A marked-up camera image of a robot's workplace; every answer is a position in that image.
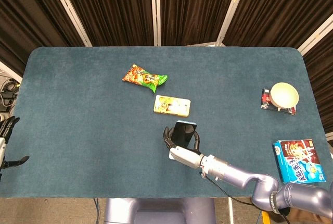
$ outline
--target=cable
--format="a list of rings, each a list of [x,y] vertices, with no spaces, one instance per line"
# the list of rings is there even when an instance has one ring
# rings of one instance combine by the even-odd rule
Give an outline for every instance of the cable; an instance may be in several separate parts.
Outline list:
[[[12,113],[12,110],[15,108],[15,105],[16,105],[16,104],[12,105],[12,107],[10,108],[10,110],[9,110],[9,112],[8,112],[9,117],[12,116],[11,113]]]
[[[212,181],[211,179],[209,179],[207,176],[205,177],[207,180],[209,180],[211,183],[213,183],[215,186],[217,186],[224,194],[226,194],[228,197],[230,197],[231,199],[233,199],[234,201],[237,201],[239,203],[243,203],[243,204],[246,204],[246,205],[249,205],[249,206],[254,206],[253,203],[248,203],[248,202],[243,202],[243,201],[240,201],[234,197],[232,197],[231,195],[229,195],[227,192],[225,192],[219,185],[217,185],[214,181]]]
[[[19,87],[17,87],[18,83],[14,79],[9,79],[9,82],[3,85],[3,90],[7,93],[15,94],[19,91]]]
[[[97,211],[97,218],[96,218],[96,224],[99,223],[99,203],[98,203],[98,198],[93,198],[94,203],[95,203],[95,207],[96,207],[96,211]]]
[[[0,91],[2,90],[3,86],[5,85],[5,83],[8,82],[8,81],[10,81],[10,80],[11,80],[11,78],[10,78],[10,79],[7,79],[6,81],[4,81],[4,83],[1,85],[1,89],[0,89]]]
[[[259,221],[259,217],[260,217],[260,215],[261,215],[261,210],[260,210],[260,212],[259,212],[259,215],[258,215],[258,218],[257,218],[257,221],[255,222],[255,224],[258,224],[258,221]]]
[[[10,106],[12,106],[12,105],[15,104],[15,103],[12,103],[12,104],[9,104],[9,105],[5,105],[4,98],[2,97],[1,93],[0,93],[0,97],[1,97],[2,105],[3,105],[4,107],[10,107]]]
[[[290,224],[289,220],[287,219],[287,216],[284,213],[281,213],[282,217],[286,221],[287,224]]]

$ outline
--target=green snack bag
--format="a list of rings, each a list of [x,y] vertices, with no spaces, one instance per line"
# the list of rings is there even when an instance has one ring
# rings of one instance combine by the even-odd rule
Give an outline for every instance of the green snack bag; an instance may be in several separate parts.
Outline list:
[[[133,64],[127,74],[123,77],[122,81],[148,87],[155,93],[156,87],[164,84],[167,79],[167,75],[161,76],[159,74],[150,74],[140,66]]]

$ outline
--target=table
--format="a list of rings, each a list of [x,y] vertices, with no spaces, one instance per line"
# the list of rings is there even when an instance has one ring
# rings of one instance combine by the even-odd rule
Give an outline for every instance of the table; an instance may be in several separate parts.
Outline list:
[[[122,82],[136,63],[168,74],[156,94],[191,100],[182,118],[153,112],[149,88]],[[288,82],[300,95],[297,114],[263,110],[261,92]],[[198,124],[200,150],[279,178],[272,148],[281,139],[312,138],[328,179],[327,148],[300,53],[272,47],[41,47],[29,58],[6,157],[30,155],[3,170],[1,197],[208,197],[220,191],[168,159],[165,126]],[[250,196],[220,182],[232,196]]]

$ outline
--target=brown curtain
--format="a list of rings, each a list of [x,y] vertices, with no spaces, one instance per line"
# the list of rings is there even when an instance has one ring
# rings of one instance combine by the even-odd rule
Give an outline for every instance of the brown curtain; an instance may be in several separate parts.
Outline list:
[[[153,45],[151,0],[71,0],[93,46]]]
[[[304,55],[325,133],[333,132],[333,31]]]
[[[82,46],[60,0],[0,0],[0,60],[22,75],[39,46]]]
[[[240,0],[223,43],[298,48],[332,14],[333,0]]]
[[[162,45],[215,42],[231,0],[161,0]]]

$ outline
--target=small bowl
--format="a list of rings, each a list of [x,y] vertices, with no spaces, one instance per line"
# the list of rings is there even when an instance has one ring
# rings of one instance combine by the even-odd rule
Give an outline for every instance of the small bowl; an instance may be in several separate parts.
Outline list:
[[[277,108],[293,108],[299,100],[297,90],[289,83],[276,83],[270,91],[272,104]]]

